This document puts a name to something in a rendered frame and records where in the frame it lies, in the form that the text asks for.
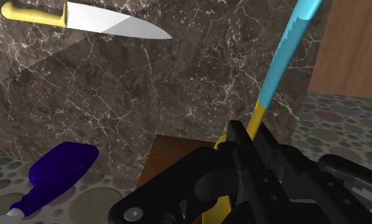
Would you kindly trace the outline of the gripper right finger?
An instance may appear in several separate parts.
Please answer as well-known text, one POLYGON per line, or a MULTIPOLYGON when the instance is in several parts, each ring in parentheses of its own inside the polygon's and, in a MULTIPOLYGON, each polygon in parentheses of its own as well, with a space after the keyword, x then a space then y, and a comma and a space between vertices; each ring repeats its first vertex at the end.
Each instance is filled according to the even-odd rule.
POLYGON ((314 162, 299 149, 278 143, 265 125, 254 144, 288 198, 314 200, 326 215, 323 224, 372 224, 372 170, 333 154, 314 162))

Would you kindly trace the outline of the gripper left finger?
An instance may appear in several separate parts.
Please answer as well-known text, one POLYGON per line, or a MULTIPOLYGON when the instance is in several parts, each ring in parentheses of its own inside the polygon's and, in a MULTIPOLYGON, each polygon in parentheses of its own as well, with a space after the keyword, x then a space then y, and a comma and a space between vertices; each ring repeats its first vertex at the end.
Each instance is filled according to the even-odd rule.
POLYGON ((218 149, 199 147, 111 207, 108 224, 192 224, 219 197, 236 198, 221 224, 285 224, 291 203, 240 121, 218 149))

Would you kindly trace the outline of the yellow spatula with blue handle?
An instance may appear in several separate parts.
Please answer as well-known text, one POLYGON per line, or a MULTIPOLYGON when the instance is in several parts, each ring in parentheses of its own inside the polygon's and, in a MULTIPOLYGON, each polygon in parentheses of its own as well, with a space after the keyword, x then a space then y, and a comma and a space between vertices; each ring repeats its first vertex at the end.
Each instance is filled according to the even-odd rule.
POLYGON ((251 140, 256 137, 278 85, 322 1, 297 0, 268 68, 254 111, 246 128, 251 140))

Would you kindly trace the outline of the brown wooden board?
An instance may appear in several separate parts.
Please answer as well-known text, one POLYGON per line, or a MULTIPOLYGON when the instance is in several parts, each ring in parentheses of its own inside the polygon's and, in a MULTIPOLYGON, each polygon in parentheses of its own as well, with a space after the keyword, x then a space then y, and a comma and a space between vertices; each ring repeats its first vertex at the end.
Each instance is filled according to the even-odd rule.
POLYGON ((202 146, 212 148, 214 145, 215 143, 210 141, 156 135, 136 188, 147 183, 194 149, 202 146))

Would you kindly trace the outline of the brown wooden cabinet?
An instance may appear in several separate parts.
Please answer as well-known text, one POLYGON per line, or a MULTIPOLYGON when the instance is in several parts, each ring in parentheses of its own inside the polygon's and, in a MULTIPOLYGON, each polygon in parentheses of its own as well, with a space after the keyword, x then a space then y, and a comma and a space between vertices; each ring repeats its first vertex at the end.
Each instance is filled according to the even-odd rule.
POLYGON ((372 99, 372 0, 333 0, 308 91, 372 99))

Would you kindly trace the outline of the yellow-handled kitchen knife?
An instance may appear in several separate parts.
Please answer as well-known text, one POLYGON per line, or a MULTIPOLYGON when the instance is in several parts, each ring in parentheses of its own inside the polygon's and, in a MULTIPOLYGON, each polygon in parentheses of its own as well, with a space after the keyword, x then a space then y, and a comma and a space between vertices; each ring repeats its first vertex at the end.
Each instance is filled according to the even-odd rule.
POLYGON ((55 15, 32 8, 4 3, 1 14, 9 20, 52 25, 88 32, 141 39, 171 39, 162 28, 145 20, 81 3, 65 2, 63 14, 55 15))

